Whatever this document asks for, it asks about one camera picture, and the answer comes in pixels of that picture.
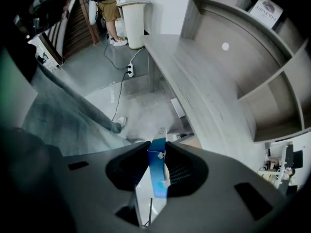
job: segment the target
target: white cable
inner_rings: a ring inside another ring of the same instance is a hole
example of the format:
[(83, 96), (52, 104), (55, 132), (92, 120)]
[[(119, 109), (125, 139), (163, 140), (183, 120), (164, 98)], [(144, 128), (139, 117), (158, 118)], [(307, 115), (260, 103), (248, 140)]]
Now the white cable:
[(130, 61), (130, 64), (132, 63), (132, 61), (135, 59), (135, 57), (136, 57), (136, 55), (141, 51), (141, 50), (143, 50), (144, 49), (144, 47), (142, 47), (141, 49), (139, 49), (136, 53), (135, 53), (135, 55), (134, 55), (134, 57), (131, 59), (131, 61)]

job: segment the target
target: black chair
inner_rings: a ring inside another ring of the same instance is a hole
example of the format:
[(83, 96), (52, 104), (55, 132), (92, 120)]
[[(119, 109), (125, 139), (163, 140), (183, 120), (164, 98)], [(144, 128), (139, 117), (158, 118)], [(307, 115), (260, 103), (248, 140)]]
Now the black chair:
[(294, 157), (293, 157), (293, 166), (292, 168), (302, 168), (303, 165), (303, 154), (302, 150), (294, 152)]

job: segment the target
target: stair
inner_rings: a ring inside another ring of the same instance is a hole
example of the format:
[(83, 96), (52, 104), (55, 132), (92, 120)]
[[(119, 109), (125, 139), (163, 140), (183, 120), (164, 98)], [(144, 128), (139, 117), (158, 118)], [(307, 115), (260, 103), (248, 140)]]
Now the stair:
[(67, 23), (63, 56), (65, 59), (68, 59), (70, 56), (92, 45), (93, 43), (92, 34), (83, 14), (82, 7), (79, 1), (77, 1), (72, 8)]

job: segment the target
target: extension cord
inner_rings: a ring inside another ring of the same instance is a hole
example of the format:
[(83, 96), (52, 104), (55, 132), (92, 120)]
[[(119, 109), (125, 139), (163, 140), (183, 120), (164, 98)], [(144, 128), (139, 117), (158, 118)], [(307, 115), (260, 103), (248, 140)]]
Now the extension cord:
[(128, 73), (128, 76), (130, 78), (132, 78), (134, 76), (134, 67), (133, 67), (133, 64), (129, 64), (128, 65), (128, 71), (130, 71), (131, 73)]

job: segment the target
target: person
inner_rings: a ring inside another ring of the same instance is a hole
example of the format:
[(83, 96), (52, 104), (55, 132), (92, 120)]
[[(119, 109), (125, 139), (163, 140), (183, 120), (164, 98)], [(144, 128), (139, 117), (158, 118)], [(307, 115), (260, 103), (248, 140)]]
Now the person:
[(107, 24), (107, 30), (110, 36), (110, 43), (113, 46), (124, 46), (127, 44), (127, 40), (122, 40), (117, 35), (115, 26), (116, 19), (121, 18), (119, 8), (117, 7), (116, 0), (96, 0), (98, 2), (99, 10), (102, 13), (103, 18)]
[[(280, 163), (279, 158), (269, 157), (268, 154), (266, 154), (265, 155), (265, 161), (270, 161), (270, 162), (274, 163), (274, 167), (272, 169), (268, 169), (267, 171), (277, 172), (281, 168), (282, 163)], [(284, 170), (284, 173), (282, 175), (282, 179), (289, 180), (295, 173), (296, 173), (295, 168), (287, 167)]]

